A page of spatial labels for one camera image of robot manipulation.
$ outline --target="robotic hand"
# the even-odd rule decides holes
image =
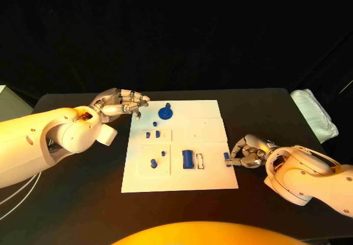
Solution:
[[[60,108],[0,122],[0,188],[85,151],[95,140],[111,145],[118,132],[105,123],[121,114],[134,114],[140,120],[138,108],[148,106],[148,101],[143,94],[112,88],[89,106]]]
[[[235,158],[241,149],[243,158]],[[330,167],[311,153],[334,166]],[[265,165],[265,184],[290,202],[304,206],[316,197],[339,213],[353,217],[353,166],[340,165],[330,157],[298,145],[279,148],[251,134],[236,143],[225,164],[248,168]]]

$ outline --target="blue object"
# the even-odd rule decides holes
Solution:
[[[156,160],[153,159],[151,160],[151,168],[156,168],[157,167],[157,162],[156,162]]]
[[[225,155],[225,160],[228,160],[229,159],[228,152],[225,152],[223,155]]]
[[[183,169],[193,168],[193,151],[184,150],[183,151]]]
[[[160,110],[158,110],[158,117],[163,120],[167,120],[171,118],[171,116],[173,116],[173,111],[170,109],[170,103],[167,103],[166,107],[160,108]]]

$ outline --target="dark table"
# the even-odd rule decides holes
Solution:
[[[156,101],[218,100],[231,149],[252,133],[281,146],[300,144],[323,152],[284,89],[145,94]],[[33,112],[88,105],[94,97],[95,94],[49,94]],[[241,223],[301,240],[353,236],[352,218],[317,199],[304,207],[290,203],[264,184],[262,167],[235,167],[239,189],[121,193],[130,120],[131,115],[124,115],[109,124],[118,130],[109,147],[95,142],[84,153],[66,157],[43,171],[26,201],[0,221],[1,243],[108,244],[150,227],[183,221]],[[3,188],[0,200],[22,185]],[[26,192],[1,205],[1,215]]]

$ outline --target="yellow object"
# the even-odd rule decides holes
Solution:
[[[124,244],[300,245],[305,243],[279,233],[241,224],[222,222],[183,222],[157,226],[140,231],[114,243],[114,245]]]

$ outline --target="blue disc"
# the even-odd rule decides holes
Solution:
[[[160,119],[163,120],[167,120],[170,119],[173,116],[173,111],[170,109],[170,104],[167,103],[166,104],[166,107],[163,107],[160,110],[158,110],[158,117]]]

